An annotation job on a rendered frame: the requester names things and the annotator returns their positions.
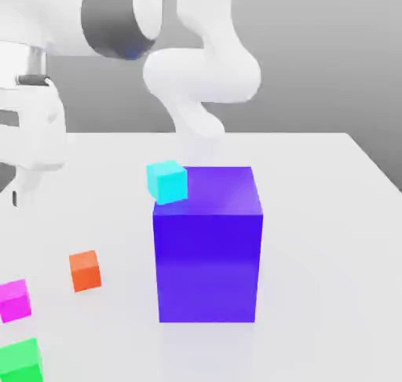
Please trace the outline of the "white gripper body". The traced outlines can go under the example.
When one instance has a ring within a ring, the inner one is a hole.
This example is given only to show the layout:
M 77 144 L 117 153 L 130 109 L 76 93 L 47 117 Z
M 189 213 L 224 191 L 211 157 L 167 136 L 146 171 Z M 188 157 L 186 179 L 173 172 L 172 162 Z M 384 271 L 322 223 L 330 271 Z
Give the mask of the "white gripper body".
M 0 125 L 0 162 L 27 170 L 59 169 L 67 157 L 64 105 L 56 86 L 0 89 L 0 110 L 19 125 Z

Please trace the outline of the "small orange cube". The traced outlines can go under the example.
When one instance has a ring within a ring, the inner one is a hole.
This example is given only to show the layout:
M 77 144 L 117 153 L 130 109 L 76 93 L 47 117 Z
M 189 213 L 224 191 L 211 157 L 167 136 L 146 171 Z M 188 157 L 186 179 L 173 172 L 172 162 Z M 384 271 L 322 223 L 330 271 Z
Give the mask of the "small orange cube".
M 94 250 L 69 256 L 71 278 L 76 293 L 101 287 L 101 273 Z

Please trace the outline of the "small magenta cube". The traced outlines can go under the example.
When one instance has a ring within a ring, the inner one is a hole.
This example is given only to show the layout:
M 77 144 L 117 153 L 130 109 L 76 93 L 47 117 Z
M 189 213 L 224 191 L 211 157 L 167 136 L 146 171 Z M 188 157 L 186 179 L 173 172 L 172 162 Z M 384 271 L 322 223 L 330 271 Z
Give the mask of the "small magenta cube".
M 25 279 L 0 285 L 0 319 L 2 323 L 31 316 L 31 301 Z

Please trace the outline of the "small cyan cube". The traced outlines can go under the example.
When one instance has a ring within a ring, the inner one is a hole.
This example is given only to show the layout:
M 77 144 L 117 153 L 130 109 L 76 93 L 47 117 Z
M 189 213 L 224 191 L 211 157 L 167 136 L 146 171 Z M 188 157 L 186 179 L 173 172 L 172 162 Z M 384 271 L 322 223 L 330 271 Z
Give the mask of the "small cyan cube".
M 158 205 L 188 198 L 187 169 L 174 160 L 156 162 L 146 166 L 149 194 Z

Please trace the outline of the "small green cube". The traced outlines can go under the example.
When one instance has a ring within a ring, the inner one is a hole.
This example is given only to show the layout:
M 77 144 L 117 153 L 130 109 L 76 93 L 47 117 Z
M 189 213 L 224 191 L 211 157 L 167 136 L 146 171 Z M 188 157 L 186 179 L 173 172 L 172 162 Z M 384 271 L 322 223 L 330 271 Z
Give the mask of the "small green cube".
M 0 382 L 44 382 L 36 338 L 0 347 Z

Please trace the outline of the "large purple box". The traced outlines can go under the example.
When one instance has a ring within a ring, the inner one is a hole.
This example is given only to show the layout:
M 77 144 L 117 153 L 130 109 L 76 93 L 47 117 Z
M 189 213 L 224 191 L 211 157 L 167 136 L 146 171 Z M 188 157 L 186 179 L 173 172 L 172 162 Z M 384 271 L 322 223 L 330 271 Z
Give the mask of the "large purple box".
M 189 167 L 152 214 L 159 320 L 254 322 L 264 214 L 249 166 Z

